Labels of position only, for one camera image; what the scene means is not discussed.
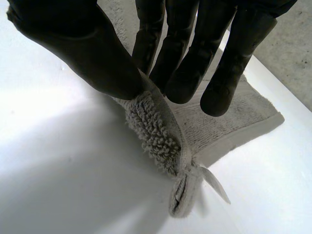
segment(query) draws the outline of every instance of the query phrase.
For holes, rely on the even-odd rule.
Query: white table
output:
[[[256,58],[246,76],[285,123],[210,167],[186,219],[123,110],[0,18],[1,234],[309,234],[312,113]]]

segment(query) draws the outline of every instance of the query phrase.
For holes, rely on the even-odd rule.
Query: white towel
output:
[[[123,45],[131,52],[138,30],[135,0],[110,0],[99,4],[111,19]],[[143,94],[131,101],[116,99],[126,111],[129,127],[143,141],[142,147],[149,151],[156,165],[175,180],[169,204],[173,217],[187,216],[203,179],[229,203],[217,179],[200,165],[209,167],[230,150],[273,130],[284,121],[244,76],[225,115],[211,117],[202,112],[199,101],[221,53],[220,50],[217,52],[194,97],[186,104],[168,101],[144,75]]]

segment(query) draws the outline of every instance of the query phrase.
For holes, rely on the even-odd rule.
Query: gray background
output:
[[[299,0],[254,55],[312,111],[312,0]]]

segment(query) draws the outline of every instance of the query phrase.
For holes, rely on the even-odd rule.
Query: towel hem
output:
[[[210,167],[220,158],[225,156],[229,151],[277,128],[285,121],[280,112],[276,113],[265,120],[259,121],[242,129],[234,131],[211,145],[204,150],[199,151],[195,156],[206,167]]]

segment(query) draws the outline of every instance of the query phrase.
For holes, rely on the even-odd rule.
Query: gloved hand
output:
[[[220,116],[229,108],[253,51],[276,25],[275,17],[296,0],[136,0],[140,29],[134,62],[96,0],[9,2],[8,18],[19,31],[65,61],[95,89],[122,99],[142,91],[135,64],[150,72],[166,8],[168,33],[150,78],[176,103],[191,99],[236,13],[220,64],[201,99],[205,113]],[[197,10],[195,38],[181,62]]]
[[[136,0],[140,30],[133,59],[149,74],[159,43],[165,8],[168,32],[150,79],[169,100],[186,103],[205,75],[232,18],[230,38],[219,66],[201,98],[202,110],[224,114],[255,48],[276,25],[275,17],[296,0]],[[187,49],[198,10],[195,37]]]

